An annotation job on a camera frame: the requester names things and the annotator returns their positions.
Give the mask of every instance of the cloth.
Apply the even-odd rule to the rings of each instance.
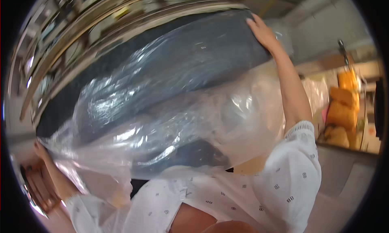
[[[187,178],[150,180],[120,209],[92,195],[75,195],[66,205],[78,233],[165,233],[182,203],[218,222],[244,221],[260,232],[303,232],[320,183],[314,126],[301,121],[255,175],[193,172]]]

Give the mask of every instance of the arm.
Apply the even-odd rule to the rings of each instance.
[[[312,113],[307,94],[301,80],[294,69],[292,61],[281,44],[274,37],[273,32],[265,23],[253,14],[254,21],[247,19],[247,24],[256,39],[273,56],[280,79],[282,106],[285,114],[285,133],[301,120],[312,122]]]
[[[40,142],[36,141],[34,143],[34,150],[35,153],[45,162],[58,196],[63,201],[66,201],[66,199],[79,192],[75,185],[56,167],[46,148],[43,147]]]

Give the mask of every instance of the sleeve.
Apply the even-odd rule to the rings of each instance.
[[[294,125],[253,180],[266,214],[285,232],[303,232],[321,184],[313,124]]]
[[[77,193],[65,202],[77,233],[121,232],[129,206],[117,209],[93,195]]]

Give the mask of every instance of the person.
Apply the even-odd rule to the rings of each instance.
[[[35,151],[46,163],[78,233],[304,231],[321,183],[311,109],[289,56],[271,29],[257,15],[253,18],[247,24],[278,68],[286,121],[285,138],[263,170],[255,175],[197,173],[177,180],[152,179],[129,205],[116,208],[80,194],[36,142]]]

